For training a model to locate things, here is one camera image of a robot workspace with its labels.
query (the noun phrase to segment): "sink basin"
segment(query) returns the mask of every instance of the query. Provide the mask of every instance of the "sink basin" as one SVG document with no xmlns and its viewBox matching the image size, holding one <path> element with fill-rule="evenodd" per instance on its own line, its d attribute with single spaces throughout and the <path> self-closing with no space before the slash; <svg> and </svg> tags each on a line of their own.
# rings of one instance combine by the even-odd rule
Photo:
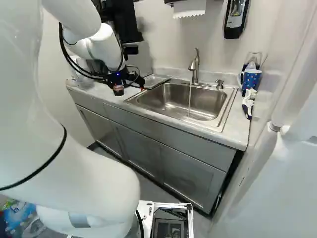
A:
<svg viewBox="0 0 317 238">
<path fill-rule="evenodd" d="M 172 79 L 165 84 L 127 99 L 135 106 L 198 125 L 217 127 L 233 94 L 234 88 L 217 90 L 213 87 L 192 86 L 191 106 L 188 112 L 190 86 Z"/>
<path fill-rule="evenodd" d="M 173 118 L 190 117 L 196 120 L 213 120 L 219 115 L 226 98 L 227 94 L 224 92 L 193 87 L 188 115 L 189 87 L 166 83 L 140 95 L 136 101 L 157 113 Z"/>
</svg>

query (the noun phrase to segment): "paper towel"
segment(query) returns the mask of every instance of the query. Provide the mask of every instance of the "paper towel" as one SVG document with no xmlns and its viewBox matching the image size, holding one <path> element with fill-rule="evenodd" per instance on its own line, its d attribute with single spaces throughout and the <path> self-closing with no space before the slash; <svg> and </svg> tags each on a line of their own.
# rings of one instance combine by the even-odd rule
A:
<svg viewBox="0 0 317 238">
<path fill-rule="evenodd" d="M 207 0 L 184 0 L 174 3 L 173 18 L 191 17 L 204 15 L 206 12 Z"/>
</svg>

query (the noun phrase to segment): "small cup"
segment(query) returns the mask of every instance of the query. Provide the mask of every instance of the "small cup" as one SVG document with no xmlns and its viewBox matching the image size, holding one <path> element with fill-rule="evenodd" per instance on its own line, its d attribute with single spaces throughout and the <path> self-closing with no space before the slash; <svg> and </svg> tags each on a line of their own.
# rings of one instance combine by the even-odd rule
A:
<svg viewBox="0 0 317 238">
<path fill-rule="evenodd" d="M 243 78 L 243 83 L 240 83 L 240 80 L 238 80 L 238 83 L 241 87 L 242 91 L 242 97 L 246 95 L 247 89 L 258 89 L 260 79 L 262 76 L 262 71 L 258 69 L 246 69 L 244 72 L 240 72 L 238 78 Z"/>
</svg>

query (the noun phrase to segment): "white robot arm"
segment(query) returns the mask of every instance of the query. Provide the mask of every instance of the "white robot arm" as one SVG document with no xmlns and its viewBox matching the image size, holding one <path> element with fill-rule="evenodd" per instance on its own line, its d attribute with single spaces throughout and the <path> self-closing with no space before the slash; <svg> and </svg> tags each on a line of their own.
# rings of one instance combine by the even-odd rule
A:
<svg viewBox="0 0 317 238">
<path fill-rule="evenodd" d="M 90 0 L 43 0 L 76 54 L 119 65 L 120 47 Z M 37 93 L 40 0 L 0 2 L 0 192 L 38 205 L 45 225 L 85 238 L 122 238 L 139 203 L 128 167 L 89 151 L 55 121 Z"/>
</svg>

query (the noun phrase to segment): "cabinet door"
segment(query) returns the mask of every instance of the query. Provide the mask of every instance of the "cabinet door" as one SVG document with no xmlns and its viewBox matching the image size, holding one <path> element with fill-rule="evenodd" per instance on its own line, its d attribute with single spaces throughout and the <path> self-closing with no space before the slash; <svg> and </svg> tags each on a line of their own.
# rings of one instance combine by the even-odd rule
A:
<svg viewBox="0 0 317 238">
<path fill-rule="evenodd" d="M 209 213 L 225 173 L 167 146 L 161 147 L 164 183 Z"/>
<path fill-rule="evenodd" d="M 129 162 L 160 181 L 162 178 L 160 144 L 117 123 L 113 122 L 113 124 L 120 135 Z"/>
<path fill-rule="evenodd" d="M 122 157 L 114 129 L 108 119 L 76 105 L 93 138 L 111 152 Z"/>
</svg>

